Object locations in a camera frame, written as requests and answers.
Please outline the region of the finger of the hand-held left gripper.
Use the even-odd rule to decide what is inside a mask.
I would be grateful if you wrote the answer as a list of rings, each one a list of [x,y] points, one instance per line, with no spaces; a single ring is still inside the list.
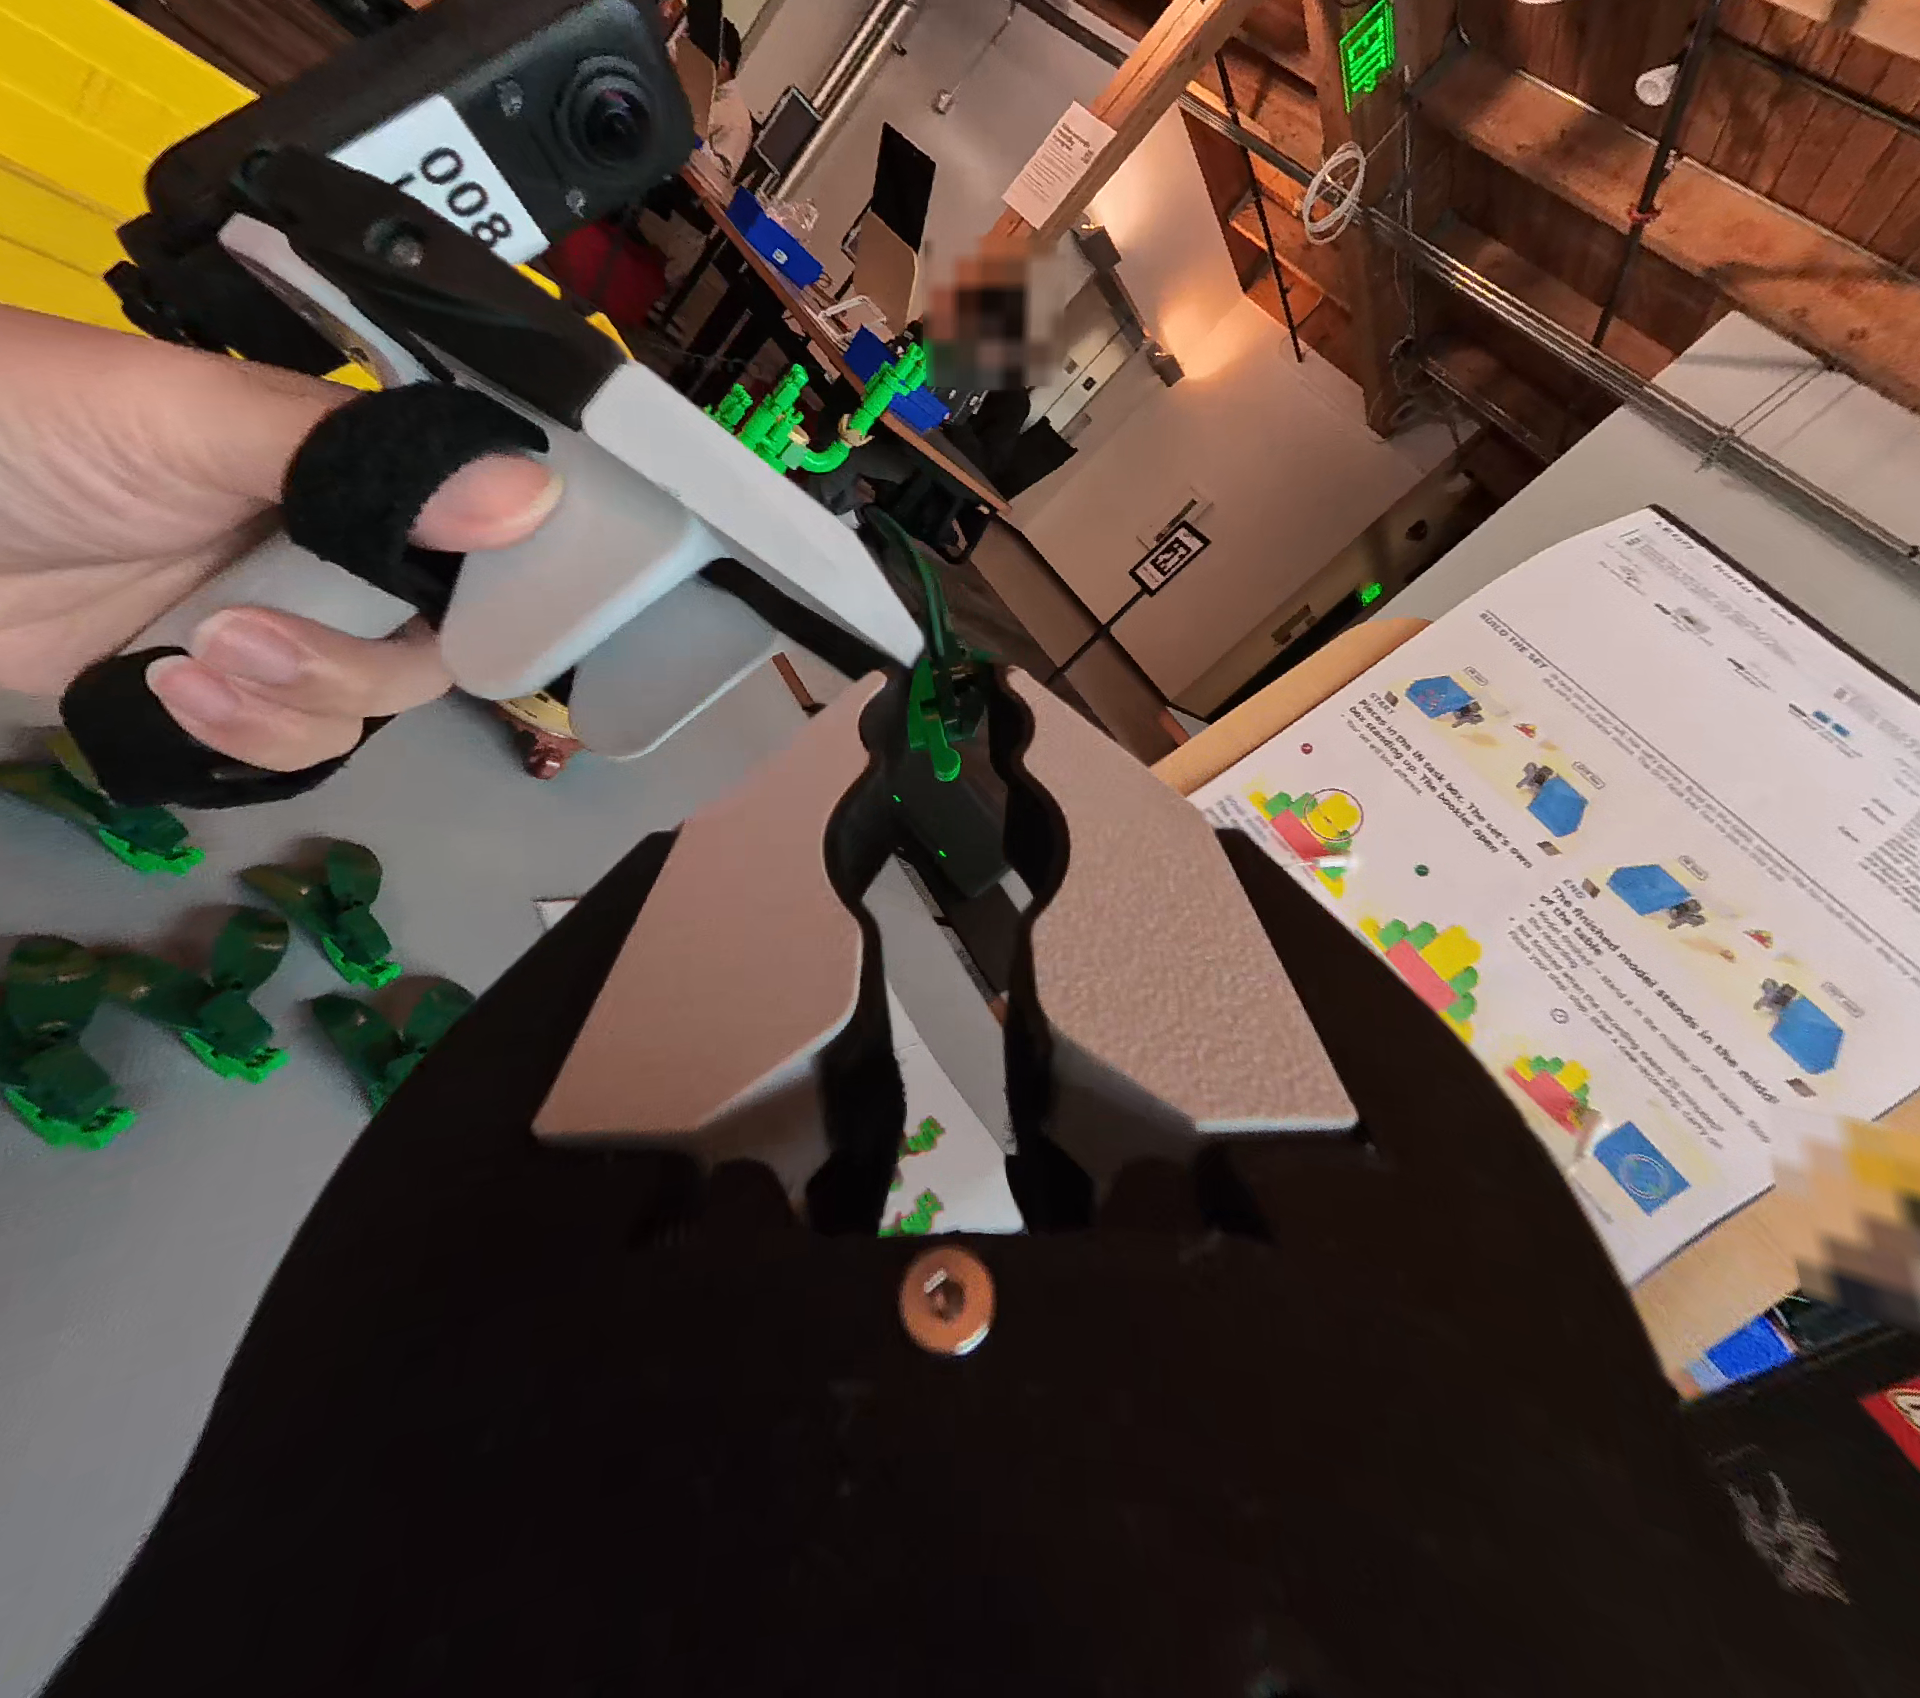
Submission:
[[[904,670],[922,655],[919,620],[855,529],[649,366],[615,366],[580,419],[585,438],[690,512],[718,559]]]

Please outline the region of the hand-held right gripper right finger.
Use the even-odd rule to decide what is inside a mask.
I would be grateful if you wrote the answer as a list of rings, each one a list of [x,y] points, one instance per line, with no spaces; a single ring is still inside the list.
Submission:
[[[1018,666],[1004,853],[1031,894],[1004,1023],[1021,1186],[1113,1186],[1242,1139],[1346,1138],[1341,1082],[1222,835]]]

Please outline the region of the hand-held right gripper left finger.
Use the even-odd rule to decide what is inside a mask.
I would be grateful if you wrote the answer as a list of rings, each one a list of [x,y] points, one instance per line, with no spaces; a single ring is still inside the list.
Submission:
[[[752,1158],[789,1190],[892,1181],[904,1126],[881,926],[890,714],[869,672],[687,820],[534,1113],[555,1147]]]

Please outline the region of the green lego leaf sprig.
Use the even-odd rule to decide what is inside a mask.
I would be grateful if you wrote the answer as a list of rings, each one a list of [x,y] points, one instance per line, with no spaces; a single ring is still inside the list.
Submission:
[[[861,518],[863,539],[887,575],[906,585],[906,604],[924,633],[909,682],[909,747],[924,758],[935,782],[955,784],[965,770],[963,745],[988,720],[998,658],[969,639],[948,604],[936,559],[912,534],[877,506]]]

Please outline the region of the green lego bamboo model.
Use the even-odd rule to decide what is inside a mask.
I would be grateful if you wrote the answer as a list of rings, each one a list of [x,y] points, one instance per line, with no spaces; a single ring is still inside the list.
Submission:
[[[734,387],[700,407],[754,458],[794,472],[840,469],[847,440],[814,449],[801,400],[804,366],[754,400]],[[690,725],[776,655],[804,646],[849,676],[887,654],[789,597],[733,559],[679,502],[603,446],[555,434],[565,479],[550,521],[504,555],[504,578],[483,582],[480,639],[467,690],[528,682],[492,693],[523,770],[559,778],[583,753],[633,762]]]

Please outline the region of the lego instruction booklet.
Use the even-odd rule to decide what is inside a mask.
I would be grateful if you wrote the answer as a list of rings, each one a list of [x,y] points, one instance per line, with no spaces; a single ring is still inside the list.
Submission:
[[[555,1147],[764,1164],[794,1206],[835,1147],[830,1062],[900,1088],[877,1229],[1013,1231],[986,980],[906,869],[878,877],[882,950],[825,877],[728,895],[669,867],[533,1117]]]

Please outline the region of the cluster of green lego leaves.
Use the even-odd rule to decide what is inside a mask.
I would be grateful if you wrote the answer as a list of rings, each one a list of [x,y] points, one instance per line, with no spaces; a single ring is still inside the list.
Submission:
[[[376,913],[386,872],[372,848],[328,837],[310,863],[263,862],[245,867],[241,880],[259,903],[237,903],[221,915],[199,965],[64,935],[14,939],[3,987],[5,1107],[42,1143],[101,1152],[137,1121],[87,1045],[105,1009],[169,1033],[219,1079],[268,1079],[286,1050],[259,994],[296,938],[348,983],[314,998],[308,1014],[372,1110],[382,1110],[473,1012],[475,992],[454,980],[428,981],[399,1018],[363,999],[404,977]]]

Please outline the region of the black lego set box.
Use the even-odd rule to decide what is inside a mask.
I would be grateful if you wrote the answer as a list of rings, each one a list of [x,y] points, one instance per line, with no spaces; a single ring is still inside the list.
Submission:
[[[1866,1331],[1682,1407],[1814,1639],[1808,1693],[1919,1691],[1919,1343]]]

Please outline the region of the person's left hand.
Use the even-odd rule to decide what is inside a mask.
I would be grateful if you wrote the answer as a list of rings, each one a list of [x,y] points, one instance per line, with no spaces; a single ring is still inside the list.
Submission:
[[[285,473],[348,386],[3,309],[3,683],[54,698],[275,532]],[[295,774],[444,695],[423,620],[359,639],[223,609],[154,662],[157,701],[241,764]]]

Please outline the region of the blue plastic bin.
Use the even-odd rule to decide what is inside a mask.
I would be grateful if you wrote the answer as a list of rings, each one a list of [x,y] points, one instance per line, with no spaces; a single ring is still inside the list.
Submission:
[[[852,415],[842,421],[851,438],[870,436],[884,415],[900,418],[919,438],[948,421],[948,404],[931,381],[933,358],[924,340],[884,340],[861,323],[842,359],[863,387]]]
[[[823,262],[804,246],[804,239],[749,186],[733,189],[726,219],[745,243],[799,291],[814,288],[825,278]]]

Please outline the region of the yellow plastic bin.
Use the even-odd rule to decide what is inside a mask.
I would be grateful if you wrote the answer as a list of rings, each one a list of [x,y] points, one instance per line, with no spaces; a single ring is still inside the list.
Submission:
[[[107,0],[5,0],[5,302],[552,423],[621,359],[526,269],[692,147],[650,0],[436,0],[249,95]]]

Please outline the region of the small tag sign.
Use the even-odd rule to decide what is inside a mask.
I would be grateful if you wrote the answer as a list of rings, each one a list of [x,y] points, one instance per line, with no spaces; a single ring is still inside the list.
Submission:
[[[1128,575],[1142,597],[1165,592],[1183,572],[1191,569],[1213,545],[1191,518],[1175,519],[1142,555],[1130,566]]]

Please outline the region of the wooden clipboard with instruction sheet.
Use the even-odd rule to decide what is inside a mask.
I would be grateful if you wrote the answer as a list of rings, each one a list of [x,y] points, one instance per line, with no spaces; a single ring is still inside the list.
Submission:
[[[1783,1119],[1917,1100],[1919,703],[1646,508],[1165,764],[1437,1014],[1678,1370],[1787,1298]]]

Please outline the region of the green exit sign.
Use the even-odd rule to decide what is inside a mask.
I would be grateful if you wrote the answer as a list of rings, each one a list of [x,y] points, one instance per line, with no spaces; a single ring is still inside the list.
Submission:
[[[1339,37],[1343,104],[1348,114],[1370,99],[1398,68],[1396,0],[1372,0]]]

